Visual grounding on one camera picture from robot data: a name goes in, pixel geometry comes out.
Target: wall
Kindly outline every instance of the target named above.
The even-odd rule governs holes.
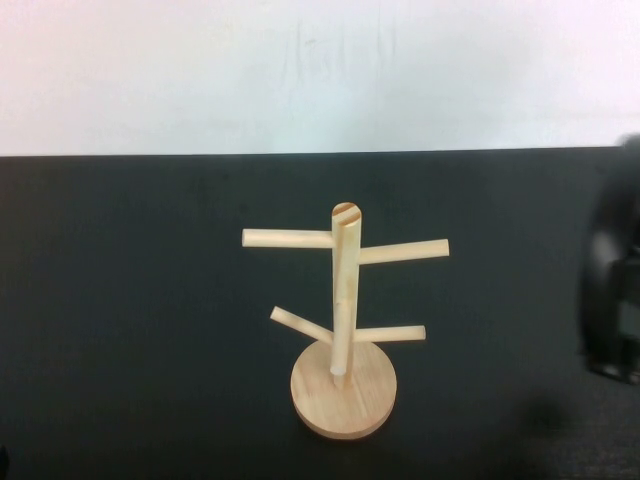
[[[2,0],[0,155],[605,145],[637,0]]]

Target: vertical wooden pole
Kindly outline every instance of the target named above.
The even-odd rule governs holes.
[[[353,203],[337,205],[331,214],[333,235],[333,345],[331,374],[342,388],[349,381],[353,335],[358,312],[358,276],[362,213]]]

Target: black table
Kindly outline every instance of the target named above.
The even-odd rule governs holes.
[[[0,159],[0,444],[9,479],[640,478],[640,389],[587,373],[580,244],[615,149]],[[242,249],[241,230],[363,246],[448,238],[451,257],[363,266],[360,326],[396,407],[333,443],[293,410],[328,326],[328,250]]]

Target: wooden dowel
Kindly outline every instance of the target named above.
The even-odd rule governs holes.
[[[341,203],[333,209],[333,346],[330,371],[338,388],[349,380],[353,363],[361,226],[362,213],[353,203]]]
[[[449,241],[429,240],[426,242],[401,243],[398,245],[384,245],[368,247],[360,250],[360,265],[384,262],[399,262],[419,258],[449,256]]]
[[[423,325],[413,327],[358,328],[353,335],[354,342],[405,342],[426,340],[427,330]]]
[[[242,230],[243,247],[333,248],[331,232],[315,230]]]
[[[316,325],[309,320],[305,320],[302,317],[298,317],[291,312],[287,312],[280,307],[274,307],[271,312],[271,320],[275,320],[278,323],[286,325],[289,328],[304,333],[305,335],[315,338],[324,343],[331,345],[333,341],[333,334],[330,330]]]

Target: wooden mug holder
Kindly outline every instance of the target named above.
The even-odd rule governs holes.
[[[380,427],[393,409],[396,374],[374,343],[425,340],[425,327],[356,328],[360,265],[449,255],[446,239],[360,247],[362,213],[337,205],[331,231],[242,231],[244,247],[327,248],[333,251],[333,331],[279,307],[271,319],[317,340],[291,373],[291,396],[302,421],[333,439],[357,439]]]

